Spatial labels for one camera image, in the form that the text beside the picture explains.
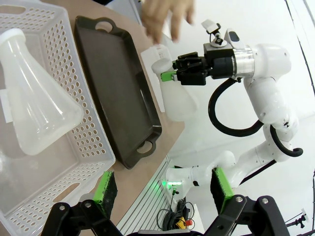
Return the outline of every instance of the bolt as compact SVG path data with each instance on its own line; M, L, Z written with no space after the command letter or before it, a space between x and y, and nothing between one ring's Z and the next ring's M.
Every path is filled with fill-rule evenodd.
M238 203L240 203L240 202L243 201L243 198L241 198L241 197L236 197L236 201L237 201Z
M268 202L269 202L268 199L266 199L266 198L262 199L262 203L267 204Z

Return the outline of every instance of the table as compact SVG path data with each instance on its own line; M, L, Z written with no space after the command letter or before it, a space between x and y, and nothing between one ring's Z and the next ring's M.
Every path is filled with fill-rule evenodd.
M127 30L133 39L134 45L138 52L140 61L140 53L152 46L152 42L145 35L144 28L136 22L131 21L111 9L108 9L92 0L44 0L44 2L63 6L67 9L72 30L74 30L75 18L77 16L85 16L89 18L108 17L112 19L117 27ZM149 82L150 91L153 94L152 87ZM111 220L115 225L121 220L124 214L131 207L132 203L138 197L142 189L155 173L156 169L168 154L179 135L184 129L183 122L170 121L165 113L161 113L158 109L158 103L153 96L157 112L162 124L162 135L157 140L157 149L149 157L143 158L131 170L127 170L122 164L116 162L110 169L115 172L115 179L118 188L118 194L115 199L114 208L112 210ZM2 224L0 224L0 235L9 235ZM92 232L84 232L83 235L93 235Z

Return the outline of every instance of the white plastic basket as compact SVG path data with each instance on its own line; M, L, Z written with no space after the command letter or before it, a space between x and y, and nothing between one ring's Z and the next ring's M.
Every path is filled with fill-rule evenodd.
M20 14L4 5L23 7ZM53 200L75 205L115 162L75 48L67 11L37 0L1 0L0 33L19 28L30 53L83 106L83 122L37 156L20 150L0 108L0 219L12 235L38 235ZM5 89L0 66L0 89Z

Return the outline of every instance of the white erlenmeyer flask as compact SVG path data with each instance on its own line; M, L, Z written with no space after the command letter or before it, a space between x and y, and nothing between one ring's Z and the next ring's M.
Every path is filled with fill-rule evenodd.
M82 107L30 55L20 29L0 35L0 62L15 133L22 151L36 155L76 127Z
M198 110L198 103L180 81L161 81L161 73L173 70L169 59L160 59L152 65L153 72L159 78L166 115L173 121L185 121Z

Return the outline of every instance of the robotic arm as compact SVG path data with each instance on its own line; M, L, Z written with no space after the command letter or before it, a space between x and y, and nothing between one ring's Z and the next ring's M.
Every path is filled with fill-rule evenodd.
M291 70L288 51L278 45L258 44L254 47L245 45L236 32L228 29L222 39L219 24L207 20L202 23L210 35L210 43L204 44L204 57L198 53L179 56L173 63L177 71L160 73L158 68L169 68L170 62L156 62L153 71L162 81L180 81L182 85L205 85L206 77L213 79L229 78L213 93L209 101L209 117L212 124L221 132L236 137L249 136L261 127L266 141L243 153L238 160L231 152L222 153L207 166L174 169L166 173L169 191L170 185L176 183L178 195L175 201L183 198L192 186L208 184L211 181L211 170L222 167L230 182L236 188L243 179L257 168L268 163L286 161L290 156L302 155L301 148L292 148L290 143L298 130L299 122L284 101L277 87L279 78ZM258 121L247 129L232 129L224 126L216 117L215 106L219 96L236 82L243 80Z

